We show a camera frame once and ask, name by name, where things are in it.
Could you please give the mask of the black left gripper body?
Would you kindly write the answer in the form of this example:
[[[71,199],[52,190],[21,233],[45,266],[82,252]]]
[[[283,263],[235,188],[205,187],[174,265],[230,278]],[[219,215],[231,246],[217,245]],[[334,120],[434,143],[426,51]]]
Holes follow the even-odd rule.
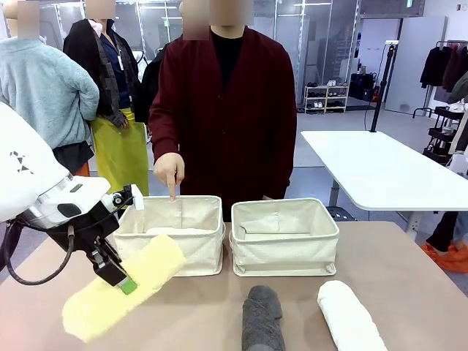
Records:
[[[107,238],[118,229],[118,220],[102,203],[98,203],[87,214],[47,230],[48,236],[64,251],[69,248],[69,226],[73,227],[75,235],[73,251],[84,251],[91,256],[92,252],[99,248],[99,238]]]

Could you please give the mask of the person's right hand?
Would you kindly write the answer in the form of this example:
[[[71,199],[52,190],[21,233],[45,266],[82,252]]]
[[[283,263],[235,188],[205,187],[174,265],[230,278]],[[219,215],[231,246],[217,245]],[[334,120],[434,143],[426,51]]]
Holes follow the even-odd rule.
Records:
[[[154,163],[154,175],[169,190],[172,200],[176,198],[176,187],[181,185],[185,176],[185,164],[180,154],[166,153]]]

